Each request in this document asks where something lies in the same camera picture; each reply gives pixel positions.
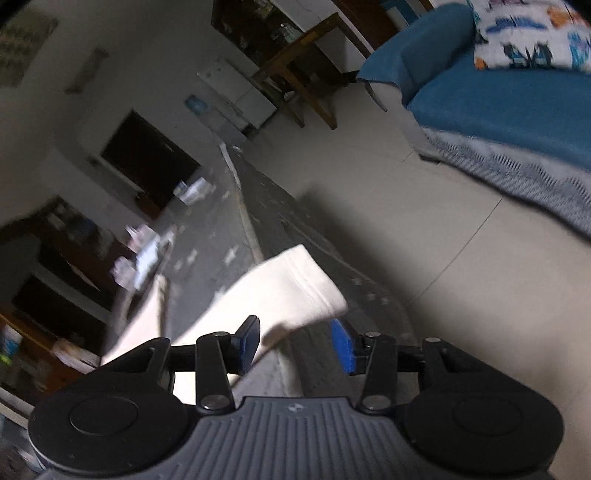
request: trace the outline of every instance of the sofa cushion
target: sofa cushion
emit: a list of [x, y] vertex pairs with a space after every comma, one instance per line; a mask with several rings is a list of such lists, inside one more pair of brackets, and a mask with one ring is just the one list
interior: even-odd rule
[[569, 70], [476, 70], [473, 48], [408, 104], [424, 127], [558, 157], [591, 171], [591, 76]]
[[480, 14], [474, 10], [476, 68], [556, 67], [591, 72], [591, 28], [570, 5], [561, 0], [502, 1]]

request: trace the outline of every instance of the black circular cap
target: black circular cap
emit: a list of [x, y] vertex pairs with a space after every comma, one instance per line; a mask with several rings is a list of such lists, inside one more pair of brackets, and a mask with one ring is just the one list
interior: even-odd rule
[[44, 466], [81, 477], [122, 476], [182, 445], [189, 425], [182, 402], [161, 387], [125, 392], [125, 384], [134, 385], [124, 380], [106, 388], [116, 394], [66, 388], [33, 410], [29, 438]]
[[121, 397], [83, 400], [70, 413], [72, 426], [81, 433], [106, 437], [129, 428], [138, 418], [138, 407]]
[[518, 429], [523, 419], [521, 410], [504, 398], [468, 398], [453, 411], [456, 423], [467, 432], [497, 437]]
[[555, 406], [535, 392], [425, 390], [409, 403], [404, 430], [425, 457], [454, 471], [511, 476], [549, 466], [564, 427]]

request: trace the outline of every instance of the white cabinet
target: white cabinet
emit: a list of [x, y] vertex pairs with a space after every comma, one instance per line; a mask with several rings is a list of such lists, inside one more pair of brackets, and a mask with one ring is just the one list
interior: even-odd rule
[[199, 76], [255, 128], [260, 128], [276, 110], [267, 97], [225, 59], [211, 64]]

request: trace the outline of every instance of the doorway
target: doorway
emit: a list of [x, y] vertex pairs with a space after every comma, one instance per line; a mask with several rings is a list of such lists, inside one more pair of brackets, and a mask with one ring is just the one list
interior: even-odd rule
[[142, 188], [160, 209], [173, 198], [179, 182], [188, 181], [199, 167], [135, 111], [117, 129], [102, 157]]

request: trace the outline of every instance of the metal screw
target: metal screw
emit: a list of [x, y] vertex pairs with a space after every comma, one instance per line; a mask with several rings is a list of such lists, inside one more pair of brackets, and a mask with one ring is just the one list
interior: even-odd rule
[[225, 395], [208, 395], [201, 401], [203, 408], [208, 410], [221, 410], [230, 404], [230, 400]]
[[385, 410], [392, 405], [390, 399], [388, 397], [384, 397], [383, 395], [370, 395], [369, 397], [365, 397], [361, 403], [365, 408], [368, 410]]

